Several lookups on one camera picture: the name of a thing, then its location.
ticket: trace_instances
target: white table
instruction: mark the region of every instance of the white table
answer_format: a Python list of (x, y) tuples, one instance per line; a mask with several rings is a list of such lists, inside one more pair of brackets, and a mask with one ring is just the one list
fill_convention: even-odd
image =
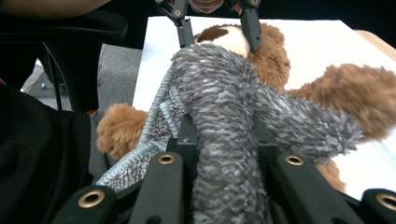
[[(285, 48), (291, 60), (286, 89), (298, 89), (323, 75), (327, 66), (342, 63), (384, 66), (396, 72), (396, 62), (371, 45), (341, 21), (267, 22), (285, 36)], [(239, 20), (191, 17), (195, 34), (212, 25), (239, 24)], [(165, 17), (148, 20), (142, 62), (136, 82), (133, 106), (149, 111), (152, 100), (168, 70), (170, 59), (179, 50), (175, 25)], [(366, 189), (396, 191), (396, 130), (382, 142), (358, 146), (358, 151), (334, 158), (347, 183), (346, 192), (360, 199)]]

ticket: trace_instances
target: brown fur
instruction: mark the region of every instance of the brown fur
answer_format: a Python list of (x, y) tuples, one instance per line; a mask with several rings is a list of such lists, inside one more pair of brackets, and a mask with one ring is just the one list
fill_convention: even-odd
[(289, 93), (354, 115), (362, 141), (384, 138), (396, 125), (396, 76), (384, 68), (332, 65), (322, 77)]
[(206, 40), (213, 41), (214, 39), (217, 39), (217, 38), (227, 35), (227, 34), (228, 34), (227, 30), (206, 29), (199, 35), (199, 37), (197, 39), (197, 43), (201, 43)]
[(127, 104), (113, 105), (97, 127), (99, 151), (119, 160), (136, 148), (148, 112)]
[(249, 53), (247, 59), (253, 63), (261, 81), (285, 91), (288, 83), (290, 60), (283, 48), (285, 37), (274, 26), (261, 23), (262, 44), (254, 53)]

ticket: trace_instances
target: gray fuzzy fabric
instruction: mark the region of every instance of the gray fuzzy fabric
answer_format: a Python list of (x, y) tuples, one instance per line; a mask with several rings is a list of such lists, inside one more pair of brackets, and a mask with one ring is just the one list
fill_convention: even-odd
[(280, 144), (314, 162), (356, 149), (361, 130), (346, 113), (296, 99), (258, 80), (252, 65), (215, 45), (181, 49), (149, 111), (138, 148), (99, 181), (115, 191), (144, 177), (149, 159), (177, 137), (190, 113), (200, 136), (194, 223), (271, 223), (257, 164), (252, 117)]
[(269, 223), (253, 134), (256, 75), (219, 49), (196, 46), (174, 58), (174, 85), (200, 138), (194, 223)]

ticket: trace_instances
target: brown teddy bear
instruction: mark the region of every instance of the brown teddy bear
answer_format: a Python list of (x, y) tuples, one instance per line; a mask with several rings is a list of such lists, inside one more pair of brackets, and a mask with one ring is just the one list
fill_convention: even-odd
[[(285, 91), (289, 79), (290, 60), (283, 48), (284, 36), (274, 26), (261, 24), (262, 44), (249, 52), (241, 27), (210, 27), (195, 36), (196, 44), (213, 43), (247, 58), (254, 65), (260, 80), (281, 92), (305, 98), (324, 107), (344, 110), (361, 124), (362, 141), (387, 136), (396, 123), (396, 76), (384, 68), (379, 70), (354, 64), (329, 66), (325, 74), (299, 90)], [(129, 105), (113, 105), (100, 121), (97, 146), (103, 153), (118, 160), (136, 147), (147, 112)], [(318, 170), (331, 185), (345, 192), (335, 162), (319, 164)]]

